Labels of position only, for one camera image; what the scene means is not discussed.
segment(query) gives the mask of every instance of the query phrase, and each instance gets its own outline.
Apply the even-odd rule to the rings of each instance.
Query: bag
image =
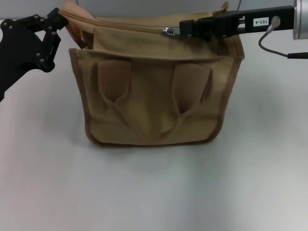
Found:
[[[244,59],[240,38],[171,38],[161,29],[225,11],[94,18],[68,1],[60,14],[74,41],[85,47],[69,52],[88,138],[104,146],[213,140]]]

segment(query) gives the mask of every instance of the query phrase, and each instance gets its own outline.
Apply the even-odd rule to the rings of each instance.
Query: silver cylinder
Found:
[[[293,38],[308,39],[308,0],[295,0]]]

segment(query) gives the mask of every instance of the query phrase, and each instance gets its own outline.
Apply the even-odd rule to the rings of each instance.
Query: brown fabric trim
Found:
[[[83,30],[80,31],[80,35],[87,49],[93,50],[94,35],[92,33]]]
[[[69,22],[66,27],[67,32],[75,41],[75,43],[81,48],[84,49],[86,47],[85,42],[82,40],[80,29],[74,25],[72,22]]]
[[[217,119],[218,123],[213,133],[208,137],[207,142],[211,142],[212,140],[214,140],[221,131],[223,121],[225,118],[225,113],[227,110],[227,104],[237,77],[237,72],[240,69],[241,62],[242,60],[240,59],[234,59],[233,61],[232,69],[230,71],[230,76],[228,79],[228,84],[223,92],[222,100],[220,103],[220,109],[218,112],[218,119]]]
[[[95,145],[101,146],[101,147],[164,147],[164,146],[180,146],[180,145],[197,145],[197,144],[204,144],[204,143],[211,142],[212,140],[214,140],[217,137],[217,135],[221,131],[223,121],[224,121],[224,117],[225,117],[225,112],[226,112],[226,109],[227,109],[227,104],[228,104],[228,101],[229,101],[229,97],[231,95],[233,85],[234,85],[235,80],[236,80],[237,72],[238,72],[240,65],[241,65],[241,62],[242,62],[241,59],[234,59],[234,61],[233,61],[232,69],[230,71],[230,75],[229,75],[229,79],[228,79],[228,84],[227,84],[227,86],[226,86],[226,88],[223,92],[223,96],[222,96],[221,103],[220,103],[220,109],[219,109],[219,112],[218,112],[218,122],[217,122],[217,125],[216,125],[214,131],[208,137],[208,139],[203,140],[203,141],[193,141],[193,142],[186,142],[186,143],[163,144],[163,145],[116,144],[116,143],[100,142],[99,140],[97,140],[91,134],[91,132],[90,132],[90,121],[91,121],[91,119],[90,119],[90,113],[89,113],[89,108],[88,108],[88,103],[87,103],[87,97],[86,97],[85,89],[84,89],[84,86],[83,86],[82,74],[81,74],[81,70],[80,70],[78,63],[77,63],[77,49],[70,49],[69,52],[70,52],[70,56],[71,56],[71,63],[72,63],[73,72],[75,74],[76,82],[77,82],[78,89],[79,89],[80,95],[81,95],[81,100],[82,100],[82,105],[83,105],[83,110],[84,110],[84,117],[85,117],[86,135],[92,143],[94,143]]]
[[[81,69],[80,69],[80,67],[78,65],[78,61],[77,61],[77,49],[76,48],[69,49],[69,54],[70,54],[70,57],[71,57],[73,72],[75,74],[77,86],[78,86],[80,96],[81,96],[81,101],[82,101],[82,106],[83,106],[83,111],[84,111],[84,116],[85,116],[86,135],[92,143],[99,146],[101,143],[90,133],[90,121],[91,121],[90,116],[91,115],[90,115],[89,108],[88,108],[86,91],[85,91],[85,88],[83,86]]]

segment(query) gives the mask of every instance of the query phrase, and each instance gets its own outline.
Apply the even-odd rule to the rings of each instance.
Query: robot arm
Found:
[[[47,19],[33,15],[16,21],[6,19],[1,23],[0,101],[5,91],[28,71],[50,72],[54,69],[53,60],[61,41],[57,30],[68,24],[58,11],[55,8]],[[46,32],[43,41],[35,34],[42,30]]]
[[[179,25],[176,28],[163,28],[162,35],[190,36],[210,41],[213,36],[223,39],[245,33],[265,32],[259,41],[259,46],[263,50],[288,59],[308,59],[308,52],[283,54],[262,45],[263,39],[273,30],[293,29],[294,40],[308,39],[308,0],[295,0],[294,6],[230,11],[196,21],[182,21]]]

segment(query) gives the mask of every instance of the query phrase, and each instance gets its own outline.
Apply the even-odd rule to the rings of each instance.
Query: white surface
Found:
[[[65,0],[0,0],[0,19],[44,16]],[[79,5],[97,16],[151,16],[195,11],[216,11],[225,0],[78,0]],[[239,0],[229,0],[236,10]],[[294,0],[243,0],[241,10],[293,5]]]
[[[27,73],[0,103],[0,230],[307,231],[308,61],[262,51],[261,35],[242,36],[215,141],[102,149],[85,136],[61,31],[55,70]],[[264,45],[308,50],[291,31]]]

